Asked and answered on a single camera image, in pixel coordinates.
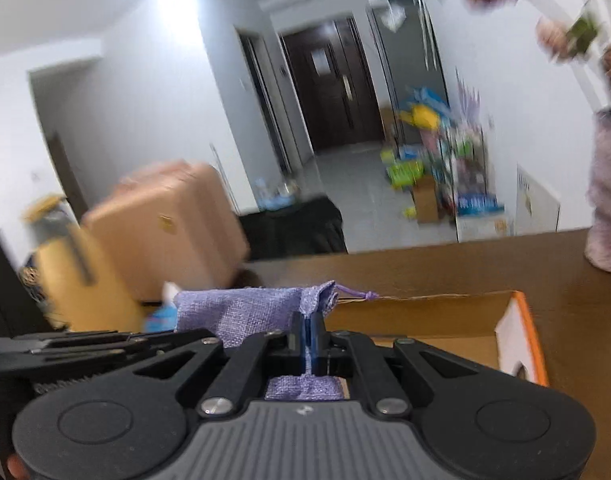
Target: metal screw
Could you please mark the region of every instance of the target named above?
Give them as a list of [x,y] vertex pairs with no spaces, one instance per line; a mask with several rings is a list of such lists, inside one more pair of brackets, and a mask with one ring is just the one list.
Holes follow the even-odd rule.
[[396,397],[387,397],[377,402],[377,410],[383,415],[400,415],[408,409],[408,403]]
[[212,397],[201,403],[201,411],[206,415],[225,415],[234,409],[231,400],[224,397]]

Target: paper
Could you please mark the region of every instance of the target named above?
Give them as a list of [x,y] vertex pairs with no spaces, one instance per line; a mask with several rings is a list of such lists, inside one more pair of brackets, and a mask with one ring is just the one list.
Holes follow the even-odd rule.
[[407,15],[405,9],[397,4],[392,4],[383,14],[381,15],[381,21],[383,25],[388,28],[391,32],[396,33],[405,22]]
[[312,61],[314,61],[314,68],[318,75],[328,75],[332,72],[330,69],[330,62],[328,61],[328,54],[325,49],[320,48],[312,53]]

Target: dark wooden door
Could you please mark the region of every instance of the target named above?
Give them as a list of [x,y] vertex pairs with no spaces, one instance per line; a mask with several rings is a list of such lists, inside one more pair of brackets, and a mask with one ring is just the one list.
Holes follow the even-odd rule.
[[354,19],[321,23],[282,39],[314,151],[383,140]]

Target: suitcase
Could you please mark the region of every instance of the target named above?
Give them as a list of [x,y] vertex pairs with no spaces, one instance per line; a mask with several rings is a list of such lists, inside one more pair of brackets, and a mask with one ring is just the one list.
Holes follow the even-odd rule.
[[68,214],[63,196],[50,195],[26,212],[38,247],[39,282],[50,318],[73,332],[141,332],[145,312],[95,238]]
[[226,288],[249,252],[220,175],[208,164],[141,171],[83,223],[143,302],[160,301],[165,282],[186,290]]

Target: gray gripper base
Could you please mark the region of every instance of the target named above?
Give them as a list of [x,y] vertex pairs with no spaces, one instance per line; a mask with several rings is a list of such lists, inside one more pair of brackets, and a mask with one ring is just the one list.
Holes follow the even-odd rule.
[[152,480],[459,480],[410,427],[366,415],[355,401],[250,403],[208,422]]

